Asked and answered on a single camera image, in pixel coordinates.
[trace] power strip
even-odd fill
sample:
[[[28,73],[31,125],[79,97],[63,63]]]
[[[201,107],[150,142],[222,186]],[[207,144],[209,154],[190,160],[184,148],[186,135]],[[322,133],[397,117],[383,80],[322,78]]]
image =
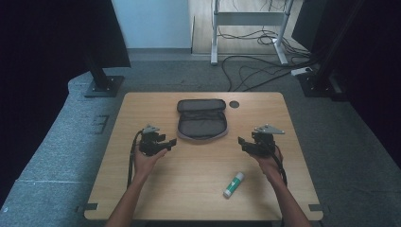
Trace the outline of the power strip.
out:
[[[297,75],[309,73],[309,72],[312,72],[312,69],[310,67],[305,67],[305,68],[291,70],[291,75],[297,76]]]

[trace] person's right hand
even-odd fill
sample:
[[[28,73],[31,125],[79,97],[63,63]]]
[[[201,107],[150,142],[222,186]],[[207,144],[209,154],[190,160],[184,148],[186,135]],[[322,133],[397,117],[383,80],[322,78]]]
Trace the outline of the person's right hand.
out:
[[[167,149],[164,148],[160,150],[157,154],[148,157],[139,150],[139,146],[135,148],[135,157],[134,157],[134,168],[135,175],[137,177],[147,178],[150,174],[151,170],[156,165],[157,160],[164,157],[167,153]]]
[[[275,155],[277,158],[283,162],[283,155],[280,152],[280,149],[276,147],[275,149]],[[250,154],[251,157],[253,157],[257,163],[259,164],[260,168],[262,169],[263,174],[266,175],[268,178],[268,181],[270,183],[274,183],[277,181],[283,181],[281,178],[280,170],[274,159],[270,157],[260,157],[257,155],[252,155]]]

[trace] wire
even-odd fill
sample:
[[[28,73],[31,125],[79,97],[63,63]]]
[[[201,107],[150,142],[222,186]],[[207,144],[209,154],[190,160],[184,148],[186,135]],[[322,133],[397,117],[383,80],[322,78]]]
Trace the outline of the wire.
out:
[[[275,7],[273,4],[272,4],[272,0],[270,0],[270,7],[269,7],[269,11],[271,10],[271,8],[273,8],[273,9],[276,9],[276,10],[283,10],[283,11],[285,11],[286,10],[286,7],[287,7],[287,1],[288,0],[285,0],[284,1],[284,5],[283,6],[279,6],[278,4],[279,4],[279,1],[277,1],[276,3],[277,3],[277,7]]]
[[[276,146],[276,148],[278,149],[278,152],[281,153],[280,148],[279,148],[277,145],[275,145],[275,146]],[[288,186],[288,182],[287,182],[287,173],[286,173],[286,171],[284,170],[283,162],[277,158],[277,156],[274,154],[274,152],[271,154],[271,156],[273,157],[274,161],[275,161],[275,162],[277,163],[277,165],[278,165],[278,168],[279,168],[279,170],[280,170],[280,174],[281,174],[281,176],[283,177],[283,182],[284,182],[284,184],[285,184],[286,186]]]
[[[257,33],[262,32],[262,35],[257,36],[257,37],[251,37],[252,35],[255,35]],[[263,44],[263,45],[272,45],[274,44],[273,39],[276,39],[278,34],[274,31],[270,31],[270,30],[265,30],[264,26],[262,27],[261,30],[257,30],[255,32],[249,33],[247,35],[240,35],[240,36],[235,36],[235,35],[231,35],[231,34],[222,34],[220,31],[220,27],[218,26],[218,36],[224,38],[224,39],[239,39],[239,40],[257,40],[258,44]],[[289,40],[283,37],[283,40],[281,42],[281,44],[284,46],[284,48],[286,49],[286,51],[290,54],[296,54],[296,55],[300,55],[303,57],[309,57],[310,53],[309,51],[305,50],[305,49],[300,49],[300,48],[296,48],[293,47],[290,43]]]
[[[263,4],[263,6],[260,8],[259,11],[262,11],[263,7],[265,7],[267,4],[268,4],[268,0],[265,1],[265,4]]]
[[[279,68],[281,68],[280,70],[277,70],[277,71],[275,71],[274,73],[270,73],[270,72],[269,72],[269,74],[274,75],[275,73],[277,73],[277,72],[279,72],[279,71],[282,71],[282,70],[285,70],[285,69],[294,69],[294,68],[307,67],[307,66],[313,65],[314,63],[318,62],[318,59],[310,59],[309,61],[301,62],[301,63],[298,63],[298,64],[293,64],[293,65],[282,65],[282,64],[277,64],[277,63],[270,62],[270,61],[264,61],[264,60],[261,60],[261,59],[258,59],[258,58],[256,58],[256,57],[252,57],[252,56],[237,55],[237,56],[230,56],[230,57],[227,57],[227,58],[224,59],[224,61],[222,62],[222,64],[221,64],[221,69],[223,70],[224,75],[226,76],[226,78],[227,78],[228,81],[229,81],[229,89],[228,89],[228,92],[231,92],[232,87],[233,87],[233,82],[232,82],[232,80],[231,80],[229,74],[227,73],[227,70],[226,70],[226,63],[227,63],[227,61],[229,61],[229,59],[233,59],[233,58],[245,58],[245,59],[251,59],[251,60],[256,60],[256,61],[262,61],[262,62],[264,62],[264,63],[266,63],[266,64],[269,65],[269,66],[264,67],[264,68],[262,68],[262,69],[258,69],[256,72],[253,72],[252,74],[248,75],[247,78],[244,79],[244,80],[241,82],[241,84],[239,85],[239,87],[240,87],[242,84],[244,84],[245,80],[247,80],[249,77],[251,77],[251,76],[253,76],[253,75],[255,75],[255,74],[259,73],[259,72],[267,72],[267,73],[268,73],[267,70],[268,70],[269,68],[272,68],[272,67],[279,67]],[[243,92],[246,92],[246,91],[249,91],[249,90],[251,90],[251,89],[260,87],[260,86],[262,86],[262,85],[264,85],[264,84],[267,84],[267,83],[269,83],[269,82],[271,82],[271,81],[273,81],[273,80],[282,78],[282,77],[288,75],[289,73],[290,73],[290,71],[288,71],[288,72],[286,72],[285,74],[280,75],[280,76],[278,76],[278,77],[275,77],[275,78],[272,78],[272,79],[268,79],[268,80],[266,80],[266,81],[264,81],[264,82],[262,82],[262,83],[260,83],[260,84],[254,85],[253,87],[250,87],[250,88],[247,88],[247,89],[244,90]]]
[[[139,132],[137,132],[132,141],[132,147],[130,151],[130,163],[128,165],[127,188],[130,186],[132,181],[132,164],[133,164],[133,157],[135,156],[136,140],[138,139],[138,135],[142,134],[143,131],[144,130],[140,130]]]
[[[234,0],[233,0],[233,6],[234,6],[234,8],[236,9],[236,11],[239,11],[238,8],[237,8],[236,5],[235,5]]]

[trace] person's left hand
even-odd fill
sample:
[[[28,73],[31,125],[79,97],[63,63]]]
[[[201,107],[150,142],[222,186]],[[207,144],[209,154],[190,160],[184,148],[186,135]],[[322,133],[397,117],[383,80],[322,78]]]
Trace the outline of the person's left hand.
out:
[[[139,146],[136,146],[133,162],[135,176],[147,178],[151,170],[156,165],[157,160],[164,157],[166,153],[167,149],[164,148],[160,150],[157,154],[148,157],[139,150]]]

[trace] metal desk frame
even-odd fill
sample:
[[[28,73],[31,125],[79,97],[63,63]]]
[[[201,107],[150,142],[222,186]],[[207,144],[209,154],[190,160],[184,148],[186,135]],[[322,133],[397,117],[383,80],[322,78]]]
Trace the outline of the metal desk frame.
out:
[[[214,0],[213,39],[211,51],[212,65],[218,64],[218,26],[281,26],[277,39],[273,39],[274,48],[282,64],[288,64],[281,47],[293,0],[287,2],[283,12],[219,12],[218,1]]]

